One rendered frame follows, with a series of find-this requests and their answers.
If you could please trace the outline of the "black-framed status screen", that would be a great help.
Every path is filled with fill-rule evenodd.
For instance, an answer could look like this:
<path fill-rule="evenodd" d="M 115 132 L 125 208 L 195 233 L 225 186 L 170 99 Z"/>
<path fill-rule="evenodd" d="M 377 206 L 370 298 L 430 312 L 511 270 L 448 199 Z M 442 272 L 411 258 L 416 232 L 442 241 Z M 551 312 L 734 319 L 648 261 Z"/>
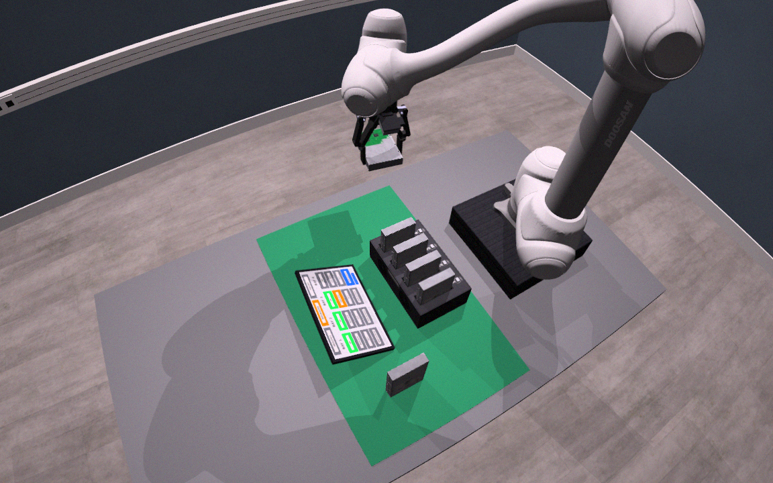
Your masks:
<path fill-rule="evenodd" d="M 295 276 L 332 365 L 395 349 L 354 265 Z"/>

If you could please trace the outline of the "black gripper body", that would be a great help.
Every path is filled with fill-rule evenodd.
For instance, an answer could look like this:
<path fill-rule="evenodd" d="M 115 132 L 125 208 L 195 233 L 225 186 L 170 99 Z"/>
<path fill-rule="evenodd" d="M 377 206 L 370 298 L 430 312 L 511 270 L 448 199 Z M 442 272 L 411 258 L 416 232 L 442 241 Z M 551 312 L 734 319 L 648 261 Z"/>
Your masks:
<path fill-rule="evenodd" d="M 394 111 L 393 111 L 392 113 L 398 113 L 398 107 L 397 107 L 397 106 L 398 106 L 398 101 L 396 101 L 395 103 L 393 103 L 393 104 L 392 104 L 392 106 L 389 106 L 389 107 L 387 107 L 387 108 L 384 110 L 384 112 L 382 112 L 382 113 L 389 113 L 389 112 L 392 112 L 392 111 L 393 111 L 393 109 L 394 109 Z M 377 116 L 378 116 L 378 114 L 377 114 Z M 375 119 L 377 118 L 377 116 L 374 116 L 374 117 L 372 117 L 372 118 L 369 118 L 369 119 L 371 119 L 373 122 L 375 122 Z"/>

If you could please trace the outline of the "grey hard drive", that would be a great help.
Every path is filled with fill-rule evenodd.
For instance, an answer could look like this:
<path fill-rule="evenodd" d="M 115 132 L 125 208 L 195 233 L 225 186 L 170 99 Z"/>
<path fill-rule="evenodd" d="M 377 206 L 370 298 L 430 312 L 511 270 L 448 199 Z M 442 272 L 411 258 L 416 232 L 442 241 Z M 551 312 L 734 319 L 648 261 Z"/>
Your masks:
<path fill-rule="evenodd" d="M 441 254 L 435 250 L 426 256 L 411 261 L 405 265 L 404 281 L 407 286 L 419 282 L 421 279 L 431 276 L 438 272 L 441 265 Z"/>
<path fill-rule="evenodd" d="M 425 354 L 420 354 L 399 365 L 395 369 L 387 371 L 386 391 L 389 396 L 395 396 L 398 392 L 410 388 L 412 385 L 423 381 L 429 360 Z"/>
<path fill-rule="evenodd" d="M 406 218 L 381 230 L 380 246 L 384 252 L 393 249 L 393 246 L 402 244 L 406 239 L 414 237 L 416 231 L 416 222 L 412 217 Z"/>
<path fill-rule="evenodd" d="M 433 277 L 425 279 L 418 284 L 416 299 L 420 305 L 423 305 L 431 299 L 435 299 L 439 294 L 443 294 L 453 286 L 455 273 L 449 267 L 447 270 L 442 271 Z"/>
<path fill-rule="evenodd" d="M 392 136 L 383 135 L 380 128 L 374 129 L 366 144 L 366 165 L 368 171 L 395 167 L 403 164 L 404 157 Z"/>
<path fill-rule="evenodd" d="M 427 236 L 425 233 L 420 233 L 416 237 L 406 239 L 402 244 L 393 246 L 392 264 L 398 269 L 411 261 L 419 259 L 422 256 L 426 256 L 427 251 Z"/>

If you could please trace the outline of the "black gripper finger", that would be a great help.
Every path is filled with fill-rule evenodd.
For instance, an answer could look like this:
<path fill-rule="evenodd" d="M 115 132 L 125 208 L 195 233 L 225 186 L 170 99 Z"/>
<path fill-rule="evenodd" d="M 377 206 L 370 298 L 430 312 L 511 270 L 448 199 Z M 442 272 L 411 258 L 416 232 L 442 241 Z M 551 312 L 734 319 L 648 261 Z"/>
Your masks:
<path fill-rule="evenodd" d="M 366 146 L 365 145 L 367 144 L 367 141 L 369 140 L 369 137 L 373 133 L 374 129 L 376 129 L 378 126 L 378 116 L 375 119 L 374 123 L 371 119 L 369 119 L 365 129 L 363 129 L 363 122 L 365 122 L 367 118 L 362 118 L 359 116 L 356 116 L 356 117 L 357 117 L 357 122 L 356 122 L 355 133 L 353 135 L 352 141 L 355 144 L 355 147 L 361 150 L 361 161 L 362 161 L 362 164 L 365 165 L 366 164 Z M 363 133 L 362 133 L 362 130 L 363 130 Z"/>
<path fill-rule="evenodd" d="M 407 119 L 408 109 L 406 108 L 405 105 L 401 105 L 400 107 L 398 107 L 398 112 L 400 114 L 400 117 L 403 117 L 405 122 L 405 126 L 403 126 L 404 129 L 402 131 L 399 131 L 397 135 L 397 146 L 400 151 L 400 154 L 402 155 L 403 141 L 406 140 L 406 136 L 409 137 L 411 135 L 411 132 L 410 132 L 410 125 Z"/>

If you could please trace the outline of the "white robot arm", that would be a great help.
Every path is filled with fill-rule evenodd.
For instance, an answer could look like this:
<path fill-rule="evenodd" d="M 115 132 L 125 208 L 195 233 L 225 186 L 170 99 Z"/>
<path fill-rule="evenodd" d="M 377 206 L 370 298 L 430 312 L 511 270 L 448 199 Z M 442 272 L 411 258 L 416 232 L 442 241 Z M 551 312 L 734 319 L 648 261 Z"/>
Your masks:
<path fill-rule="evenodd" d="M 509 198 L 493 205 L 516 228 L 525 271 L 555 279 L 576 259 L 588 222 L 585 206 L 648 99 L 669 83 L 660 81 L 690 73 L 705 51 L 705 21 L 694 0 L 518 0 L 417 53 L 406 53 L 401 13 L 373 10 L 344 74 L 342 98 L 359 117 L 380 114 L 383 135 L 399 133 L 403 117 L 382 112 L 417 83 L 535 25 L 596 21 L 610 21 L 605 71 L 570 147 L 566 153 L 552 146 L 534 150 L 515 184 L 504 184 Z"/>

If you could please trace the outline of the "green flat mat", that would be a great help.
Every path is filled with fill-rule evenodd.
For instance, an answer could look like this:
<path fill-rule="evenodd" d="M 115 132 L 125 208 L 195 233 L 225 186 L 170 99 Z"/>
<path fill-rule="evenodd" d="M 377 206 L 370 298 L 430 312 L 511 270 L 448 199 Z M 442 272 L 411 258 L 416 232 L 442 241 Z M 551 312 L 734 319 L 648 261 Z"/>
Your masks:
<path fill-rule="evenodd" d="M 369 240 L 412 217 L 390 185 L 257 239 L 321 375 L 371 466 L 482 403 L 529 371 L 471 292 L 423 327 L 369 257 Z M 295 271 L 354 265 L 395 349 L 332 365 Z M 425 353 L 420 381 L 395 396 L 387 371 Z"/>

